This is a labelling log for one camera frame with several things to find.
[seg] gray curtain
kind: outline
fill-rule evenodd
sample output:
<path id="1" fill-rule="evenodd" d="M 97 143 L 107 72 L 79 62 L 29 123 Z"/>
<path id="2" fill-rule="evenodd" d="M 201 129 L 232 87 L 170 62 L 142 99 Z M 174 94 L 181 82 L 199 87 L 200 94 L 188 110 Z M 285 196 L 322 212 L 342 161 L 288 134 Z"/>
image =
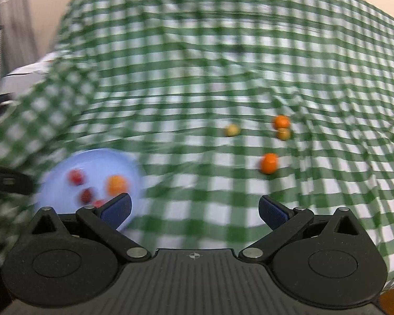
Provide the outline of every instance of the gray curtain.
<path id="1" fill-rule="evenodd" d="M 12 71 L 39 59 L 28 0 L 0 0 L 0 26 L 7 70 Z"/>

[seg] small yellow ball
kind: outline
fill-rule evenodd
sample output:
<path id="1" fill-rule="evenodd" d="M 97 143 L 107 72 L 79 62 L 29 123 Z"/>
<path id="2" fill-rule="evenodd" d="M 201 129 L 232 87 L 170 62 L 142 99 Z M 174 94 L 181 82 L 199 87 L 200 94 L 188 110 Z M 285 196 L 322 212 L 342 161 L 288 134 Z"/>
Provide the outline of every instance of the small yellow ball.
<path id="1" fill-rule="evenodd" d="M 290 139 L 290 130 L 286 128 L 277 129 L 277 138 L 282 141 Z"/>
<path id="2" fill-rule="evenodd" d="M 228 137 L 239 135 L 240 132 L 241 129 L 236 124 L 230 124 L 225 128 L 225 133 Z"/>

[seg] blue plate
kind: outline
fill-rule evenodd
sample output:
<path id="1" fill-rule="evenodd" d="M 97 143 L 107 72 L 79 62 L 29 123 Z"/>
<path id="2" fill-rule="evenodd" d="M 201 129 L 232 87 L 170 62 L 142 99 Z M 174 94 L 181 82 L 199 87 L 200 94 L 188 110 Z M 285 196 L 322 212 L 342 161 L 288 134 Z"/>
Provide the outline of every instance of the blue plate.
<path id="1" fill-rule="evenodd" d="M 85 174 L 85 183 L 80 186 L 72 185 L 68 180 L 68 173 L 72 169 L 81 169 Z M 142 169 L 136 161 L 125 152 L 113 149 L 93 149 L 83 151 L 55 166 L 45 177 L 35 197 L 37 210 L 44 206 L 51 206 L 57 214 L 75 213 L 85 204 L 79 197 L 85 188 L 92 187 L 93 200 L 112 199 L 106 193 L 106 181 L 111 175 L 123 176 L 129 185 L 128 194 L 131 197 L 131 214 L 118 227 L 124 228 L 139 212 L 143 195 Z"/>

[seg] gingham tablecloth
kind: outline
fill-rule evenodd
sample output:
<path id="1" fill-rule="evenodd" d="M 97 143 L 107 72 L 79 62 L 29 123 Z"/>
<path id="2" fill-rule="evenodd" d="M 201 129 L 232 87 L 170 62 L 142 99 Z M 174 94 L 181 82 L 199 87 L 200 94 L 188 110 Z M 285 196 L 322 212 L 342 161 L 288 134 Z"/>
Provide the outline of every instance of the gingham tablecloth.
<path id="1" fill-rule="evenodd" d="M 125 233 L 151 251 L 240 250 L 269 231 L 265 194 L 347 206 L 394 286 L 393 18 L 362 0 L 73 0 L 56 50 L 0 124 L 1 165 L 40 179 L 77 151 L 134 155 L 147 193 Z M 231 122 L 242 133 L 227 138 Z M 269 176 L 266 152 L 280 156 Z M 0 200 L 0 263 L 26 203 Z"/>

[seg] blue gripper pad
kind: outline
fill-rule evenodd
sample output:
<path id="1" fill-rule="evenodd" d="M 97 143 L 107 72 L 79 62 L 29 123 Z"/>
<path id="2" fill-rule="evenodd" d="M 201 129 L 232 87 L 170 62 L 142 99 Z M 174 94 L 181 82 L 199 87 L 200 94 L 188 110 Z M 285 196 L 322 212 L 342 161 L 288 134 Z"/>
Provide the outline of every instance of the blue gripper pad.
<path id="1" fill-rule="evenodd" d="M 267 195 L 263 195 L 258 202 L 258 213 L 260 218 L 271 228 L 277 229 L 287 222 L 293 215 L 293 211 L 282 204 L 273 201 Z"/>
<path id="2" fill-rule="evenodd" d="M 131 198 L 122 193 L 98 208 L 95 214 L 111 228 L 117 229 L 131 214 Z"/>

